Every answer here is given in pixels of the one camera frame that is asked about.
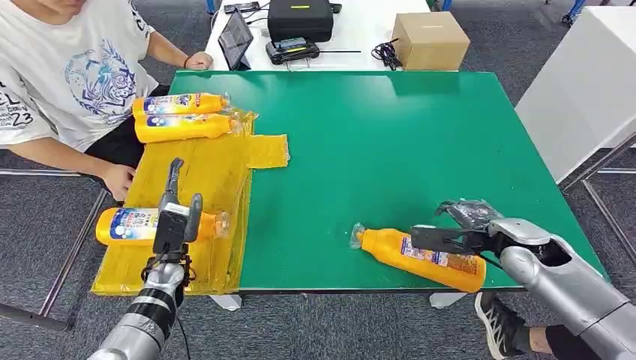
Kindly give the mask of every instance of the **man's arm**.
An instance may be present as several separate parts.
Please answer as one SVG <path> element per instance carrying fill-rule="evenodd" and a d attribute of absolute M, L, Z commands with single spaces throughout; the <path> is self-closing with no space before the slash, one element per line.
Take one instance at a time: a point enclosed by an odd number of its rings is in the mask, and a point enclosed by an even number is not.
<path fill-rule="evenodd" d="M 188 57 L 177 46 L 166 39 L 159 31 L 150 34 L 148 54 L 155 60 L 177 68 L 190 70 L 208 70 L 212 66 L 212 57 L 205 52 L 197 52 Z"/>
<path fill-rule="evenodd" d="M 16 155 L 49 167 L 102 178 L 112 192 L 112 197 L 119 201 L 125 199 L 135 175 L 135 170 L 128 166 L 84 154 L 51 137 L 8 145 L 7 148 Z"/>
<path fill-rule="evenodd" d="M 177 68 L 183 68 L 185 61 L 188 59 L 185 52 L 182 52 L 170 40 L 159 34 L 159 31 L 154 31 L 150 34 L 148 55 L 159 62 L 176 66 Z"/>
<path fill-rule="evenodd" d="M 148 25 L 131 1 L 120 0 L 127 7 L 125 12 L 130 14 L 129 21 L 124 22 L 130 40 L 139 50 L 139 60 L 152 56 L 155 60 L 177 68 L 190 70 L 208 70 L 212 66 L 212 57 L 205 52 L 197 52 L 189 56 L 174 46 L 170 40 Z"/>

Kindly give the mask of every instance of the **black case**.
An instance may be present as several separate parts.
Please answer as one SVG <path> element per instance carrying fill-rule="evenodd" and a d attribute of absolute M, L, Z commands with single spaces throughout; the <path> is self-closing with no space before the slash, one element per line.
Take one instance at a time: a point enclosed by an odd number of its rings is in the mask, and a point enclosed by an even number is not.
<path fill-rule="evenodd" d="M 305 38 L 322 43 L 332 38 L 334 14 L 329 0 L 271 0 L 267 26 L 272 41 Z"/>

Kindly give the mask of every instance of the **metal rod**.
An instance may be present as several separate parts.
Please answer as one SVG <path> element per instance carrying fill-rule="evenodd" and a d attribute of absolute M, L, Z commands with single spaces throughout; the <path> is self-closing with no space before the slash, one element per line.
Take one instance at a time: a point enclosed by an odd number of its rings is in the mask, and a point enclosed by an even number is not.
<path fill-rule="evenodd" d="M 594 200 L 596 206 L 598 206 L 598 210 L 601 210 L 601 213 L 605 217 L 605 220 L 607 220 L 607 222 L 610 224 L 610 227 L 614 231 L 614 234 L 616 234 L 622 246 L 627 251 L 628 256 L 631 258 L 631 261 L 636 265 L 636 249 L 634 249 L 632 243 L 630 243 L 627 239 L 627 235 L 625 235 L 623 229 L 620 228 L 620 225 L 614 219 L 608 207 L 605 206 L 605 203 L 603 202 L 601 197 L 596 193 L 596 190 L 594 190 L 592 184 L 587 180 L 581 180 L 581 184 L 583 184 L 585 190 L 587 190 L 589 195 L 592 197 L 592 200 Z"/>
<path fill-rule="evenodd" d="M 605 167 L 605 165 L 609 164 L 615 158 L 618 158 L 623 152 L 626 152 L 627 149 L 631 148 L 634 144 L 636 144 L 636 132 L 634 132 L 627 139 L 624 139 L 616 148 L 613 148 L 604 157 L 602 157 L 601 160 L 596 161 L 592 166 L 583 171 L 579 176 L 572 180 L 572 182 L 570 182 L 568 186 L 564 187 L 563 191 L 568 190 L 572 185 L 575 185 L 583 179 L 589 179 L 590 176 L 596 174 L 597 171 Z"/>
<path fill-rule="evenodd" d="M 600 169 L 598 174 L 636 174 L 636 169 L 625 167 L 604 167 Z"/>
<path fill-rule="evenodd" d="M 68 257 L 64 261 L 64 265 L 61 267 L 61 270 L 58 276 L 55 278 L 55 281 L 53 282 L 53 286 L 51 287 L 49 294 L 44 299 L 44 304 L 42 304 L 42 308 L 40 309 L 41 316 L 47 317 L 49 315 L 49 312 L 51 311 L 51 308 L 53 307 L 53 304 L 56 302 L 60 289 L 62 288 L 62 285 L 64 285 L 64 282 L 66 281 L 66 277 L 68 276 L 68 273 L 71 271 L 71 268 L 73 268 L 73 265 L 75 264 L 75 259 L 77 258 L 77 254 L 80 252 L 80 249 L 82 248 L 82 245 L 84 244 L 84 241 L 86 240 L 86 236 L 88 235 L 88 232 L 91 229 L 92 224 L 95 222 L 95 218 L 98 216 L 99 209 L 101 205 L 104 203 L 104 199 L 106 199 L 106 195 L 107 195 L 107 192 L 104 189 L 102 189 L 99 195 L 97 196 L 97 199 L 95 200 L 95 203 L 93 204 L 93 207 L 91 208 L 91 211 L 88 213 L 88 217 L 84 221 L 84 225 L 82 225 L 82 229 L 79 231 L 79 235 L 77 236 L 77 238 L 75 239 L 75 242 L 73 243 L 73 247 L 70 249 L 70 253 L 68 254 Z"/>
<path fill-rule="evenodd" d="M 9 320 L 19 321 L 29 325 L 40 326 L 57 332 L 63 332 L 69 328 L 67 322 L 51 319 L 49 317 L 41 316 L 39 314 L 5 304 L 0 304 L 0 317 L 5 317 Z"/>
<path fill-rule="evenodd" d="M 43 169 L 0 169 L 0 175 L 12 176 L 80 176 L 77 172 L 66 170 L 43 170 Z"/>

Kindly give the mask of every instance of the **white table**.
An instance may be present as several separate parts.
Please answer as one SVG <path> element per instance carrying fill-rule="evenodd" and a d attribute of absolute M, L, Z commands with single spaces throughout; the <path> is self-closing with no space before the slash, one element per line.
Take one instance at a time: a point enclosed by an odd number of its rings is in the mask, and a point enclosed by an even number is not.
<path fill-rule="evenodd" d="M 235 4 L 240 1 L 223 0 L 223 4 Z M 371 50 L 380 43 L 391 40 L 395 14 L 399 13 L 427 13 L 430 12 L 426 0 L 333 0 L 342 4 L 342 11 L 334 15 L 334 31 L 331 40 L 318 43 L 321 50 L 360 50 L 361 53 L 323 53 L 318 58 L 291 61 L 289 68 L 283 65 L 273 65 L 265 52 L 265 45 L 269 37 L 262 35 L 267 29 L 267 20 L 261 20 L 250 25 L 254 41 L 245 53 L 247 62 L 253 70 L 386 70 L 380 60 L 371 56 Z M 218 38 L 227 24 L 229 15 L 220 7 L 216 22 L 212 26 L 210 40 L 205 51 L 214 59 L 215 70 L 228 70 L 223 52 L 218 45 Z M 255 13 L 247 21 L 267 17 L 267 11 Z"/>
<path fill-rule="evenodd" d="M 636 7 L 585 7 L 515 107 L 554 181 L 636 131 Z"/>

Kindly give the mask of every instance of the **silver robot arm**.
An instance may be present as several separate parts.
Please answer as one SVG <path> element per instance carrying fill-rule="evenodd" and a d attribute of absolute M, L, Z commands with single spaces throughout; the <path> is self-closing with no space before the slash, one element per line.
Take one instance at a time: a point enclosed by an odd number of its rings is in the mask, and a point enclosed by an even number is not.
<path fill-rule="evenodd" d="M 179 264 L 155 266 L 126 314 L 89 360 L 158 359 L 175 322 L 184 278 Z"/>
<path fill-rule="evenodd" d="M 511 278 L 556 311 L 599 357 L 636 359 L 636 307 L 567 241 L 527 220 L 504 218 L 483 201 L 445 202 L 441 212 L 464 229 L 414 226 L 414 247 L 453 254 L 492 251 Z"/>
<path fill-rule="evenodd" d="M 89 360 L 155 360 L 176 321 L 190 278 L 188 243 L 197 238 L 203 198 L 195 194 L 190 207 L 179 204 L 177 182 L 183 160 L 171 163 L 166 191 L 160 200 L 154 258 L 142 270 L 145 281 L 126 314 Z"/>

